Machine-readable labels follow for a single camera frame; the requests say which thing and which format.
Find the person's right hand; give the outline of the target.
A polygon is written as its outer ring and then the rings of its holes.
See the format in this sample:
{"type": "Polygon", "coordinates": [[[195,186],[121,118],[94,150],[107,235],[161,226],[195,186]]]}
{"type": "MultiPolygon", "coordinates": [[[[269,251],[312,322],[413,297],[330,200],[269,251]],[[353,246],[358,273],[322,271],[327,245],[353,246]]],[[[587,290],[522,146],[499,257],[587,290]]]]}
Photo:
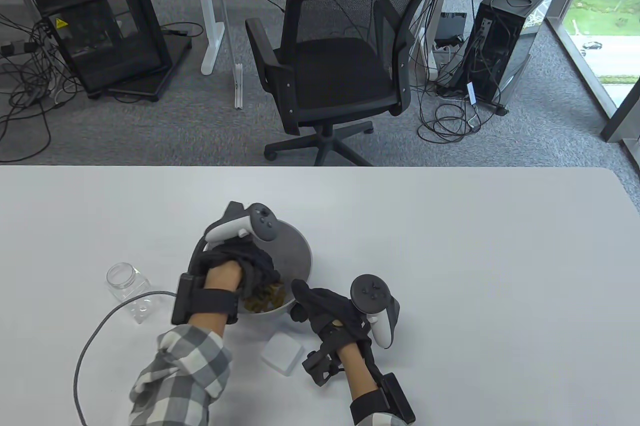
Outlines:
{"type": "Polygon", "coordinates": [[[349,298],[329,289],[310,288],[300,279],[291,282],[291,292],[295,303],[289,315],[295,323],[308,321],[311,330],[322,341],[342,328],[350,341],[358,344],[359,348],[371,346],[370,328],[365,326],[362,313],[349,298]]]}

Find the person's left hand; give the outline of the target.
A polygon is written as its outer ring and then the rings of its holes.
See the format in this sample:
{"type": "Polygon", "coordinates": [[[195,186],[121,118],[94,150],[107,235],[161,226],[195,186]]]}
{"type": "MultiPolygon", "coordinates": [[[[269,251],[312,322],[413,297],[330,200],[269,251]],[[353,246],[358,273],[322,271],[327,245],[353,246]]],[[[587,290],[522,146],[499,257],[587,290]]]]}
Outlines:
{"type": "Polygon", "coordinates": [[[206,251],[199,244],[187,272],[204,278],[206,288],[227,289],[243,300],[281,280],[272,258],[247,237],[224,241],[206,251]]]}

